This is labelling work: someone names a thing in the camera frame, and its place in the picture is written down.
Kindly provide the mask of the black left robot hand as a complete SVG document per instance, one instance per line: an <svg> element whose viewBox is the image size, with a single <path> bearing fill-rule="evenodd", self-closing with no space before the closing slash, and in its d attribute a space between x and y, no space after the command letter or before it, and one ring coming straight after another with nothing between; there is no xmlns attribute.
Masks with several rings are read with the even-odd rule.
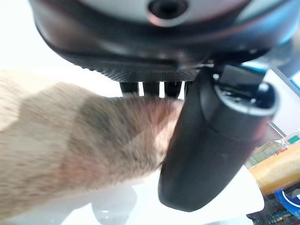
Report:
<svg viewBox="0 0 300 225"><path fill-rule="evenodd" d="M63 59L134 91L164 82L185 102L158 197L192 212L213 200L263 139L280 102L267 71L284 61L297 0L31 0L35 26Z"/></svg>

